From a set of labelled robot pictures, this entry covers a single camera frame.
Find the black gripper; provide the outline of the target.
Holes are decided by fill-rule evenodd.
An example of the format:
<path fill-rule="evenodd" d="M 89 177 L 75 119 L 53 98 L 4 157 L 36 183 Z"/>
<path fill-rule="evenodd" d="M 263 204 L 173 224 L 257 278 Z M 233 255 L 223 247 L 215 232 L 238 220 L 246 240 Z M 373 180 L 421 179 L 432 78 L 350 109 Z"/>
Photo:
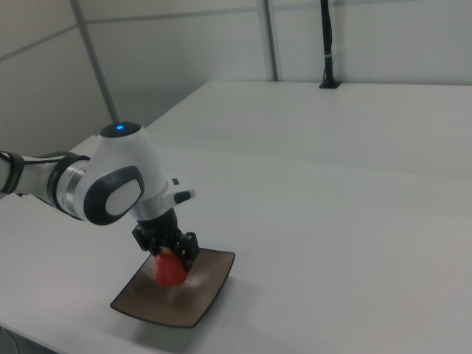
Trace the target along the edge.
<path fill-rule="evenodd" d="M 132 231 L 142 251 L 150 252 L 155 257 L 162 248 L 179 255 L 184 270 L 189 272 L 199 254 L 198 238 L 195 233 L 183 234 L 178 228 L 178 219 L 174 208 L 163 215 L 148 221 L 137 221 Z"/>

